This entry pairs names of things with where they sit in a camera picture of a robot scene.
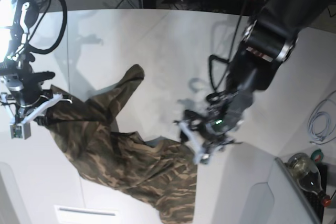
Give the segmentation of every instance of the bottle cap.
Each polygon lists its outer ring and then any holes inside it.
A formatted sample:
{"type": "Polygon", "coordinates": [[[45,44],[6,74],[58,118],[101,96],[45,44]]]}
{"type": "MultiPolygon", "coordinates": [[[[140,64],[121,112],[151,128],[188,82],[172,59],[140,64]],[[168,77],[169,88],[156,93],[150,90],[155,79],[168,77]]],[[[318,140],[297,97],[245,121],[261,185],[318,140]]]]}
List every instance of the bottle cap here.
{"type": "Polygon", "coordinates": [[[325,197],[322,199],[322,205],[323,205],[324,207],[329,207],[330,204],[331,204],[331,199],[330,199],[330,197],[327,195],[327,196],[325,196],[325,197]]]}

